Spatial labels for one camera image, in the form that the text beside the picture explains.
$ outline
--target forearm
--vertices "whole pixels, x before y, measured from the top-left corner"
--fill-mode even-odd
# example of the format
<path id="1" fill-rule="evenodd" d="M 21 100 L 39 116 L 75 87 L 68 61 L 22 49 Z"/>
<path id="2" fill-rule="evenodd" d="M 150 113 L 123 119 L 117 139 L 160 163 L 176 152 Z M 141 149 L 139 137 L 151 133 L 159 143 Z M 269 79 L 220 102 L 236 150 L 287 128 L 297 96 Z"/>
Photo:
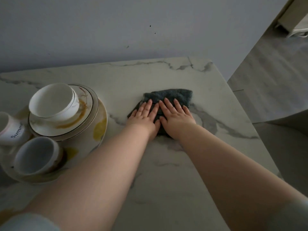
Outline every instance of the forearm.
<path id="1" fill-rule="evenodd" d="M 305 199 L 287 183 L 202 127 L 189 125 L 184 132 L 180 143 L 231 229 L 261 230 L 280 207 Z"/>
<path id="2" fill-rule="evenodd" d="M 148 142 L 130 125 L 61 176 L 31 202 L 62 230 L 109 230 L 121 209 Z"/>

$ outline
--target white bowl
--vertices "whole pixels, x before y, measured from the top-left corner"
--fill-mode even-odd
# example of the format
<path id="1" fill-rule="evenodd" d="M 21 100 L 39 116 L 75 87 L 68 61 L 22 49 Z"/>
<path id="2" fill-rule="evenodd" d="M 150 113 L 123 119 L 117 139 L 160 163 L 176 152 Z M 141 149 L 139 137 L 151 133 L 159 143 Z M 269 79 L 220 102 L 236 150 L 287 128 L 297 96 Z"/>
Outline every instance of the white bowl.
<path id="1" fill-rule="evenodd" d="M 29 102 L 32 114 L 51 122 L 68 120 L 78 109 L 78 96 L 65 83 L 53 83 L 41 88 Z"/>
<path id="2" fill-rule="evenodd" d="M 38 137 L 26 142 L 14 159 L 14 170 L 21 175 L 44 174 L 61 162 L 63 149 L 48 137 Z"/>

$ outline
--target hand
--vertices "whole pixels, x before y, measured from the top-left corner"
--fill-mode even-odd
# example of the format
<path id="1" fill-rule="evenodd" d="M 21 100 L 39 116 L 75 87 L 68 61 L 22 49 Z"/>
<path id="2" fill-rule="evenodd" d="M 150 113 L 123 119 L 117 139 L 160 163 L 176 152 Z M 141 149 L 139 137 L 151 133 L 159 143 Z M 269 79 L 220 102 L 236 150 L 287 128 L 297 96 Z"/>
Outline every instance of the hand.
<path id="1" fill-rule="evenodd" d="M 140 107 L 139 110 L 134 110 L 127 120 L 126 126 L 138 126 L 142 127 L 146 130 L 149 134 L 149 140 L 153 140 L 157 132 L 160 128 L 160 121 L 156 120 L 155 124 L 153 123 L 157 111 L 159 109 L 159 104 L 155 104 L 154 108 L 150 112 L 150 108 L 152 106 L 152 100 L 149 99 L 148 103 L 144 102 Z"/>
<path id="2" fill-rule="evenodd" d="M 184 126 L 187 124 L 196 124 L 189 109 L 184 105 L 183 108 L 178 100 L 174 99 L 175 107 L 172 106 L 170 101 L 165 98 L 165 104 L 160 100 L 159 105 L 167 120 L 160 117 L 160 122 L 165 131 L 175 140 L 179 140 L 181 133 L 184 131 Z"/>

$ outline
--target marble countertop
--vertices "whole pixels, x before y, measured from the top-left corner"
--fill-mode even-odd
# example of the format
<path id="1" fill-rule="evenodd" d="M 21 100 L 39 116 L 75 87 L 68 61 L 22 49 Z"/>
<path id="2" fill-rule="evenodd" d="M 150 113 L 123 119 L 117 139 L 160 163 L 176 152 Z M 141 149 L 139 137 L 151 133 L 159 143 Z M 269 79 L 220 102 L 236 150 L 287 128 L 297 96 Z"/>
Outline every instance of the marble countertop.
<path id="1" fill-rule="evenodd" d="M 83 84 L 97 93 L 109 118 L 104 141 L 121 131 L 143 93 L 190 89 L 190 110 L 198 124 L 278 174 L 252 123 L 208 59 L 165 58 L 2 73 L 1 111 L 15 114 L 37 89 L 55 82 Z M 0 211 L 23 208 L 41 188 L 21 183 L 1 188 Z M 157 137 L 147 146 L 113 230 L 203 229 L 229 230 L 180 145 Z"/>

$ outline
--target sleeve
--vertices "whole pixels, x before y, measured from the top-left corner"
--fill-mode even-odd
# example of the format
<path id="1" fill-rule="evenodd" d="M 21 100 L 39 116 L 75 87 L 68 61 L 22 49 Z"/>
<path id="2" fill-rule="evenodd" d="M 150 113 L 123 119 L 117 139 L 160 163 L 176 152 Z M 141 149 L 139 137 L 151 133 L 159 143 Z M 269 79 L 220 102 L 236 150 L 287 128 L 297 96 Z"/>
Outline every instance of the sleeve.
<path id="1" fill-rule="evenodd" d="M 32 213 L 23 213 L 10 218 L 0 231 L 60 231 L 52 221 Z"/>
<path id="2" fill-rule="evenodd" d="M 270 220 L 268 231 L 308 230 L 308 200 L 287 204 Z"/>

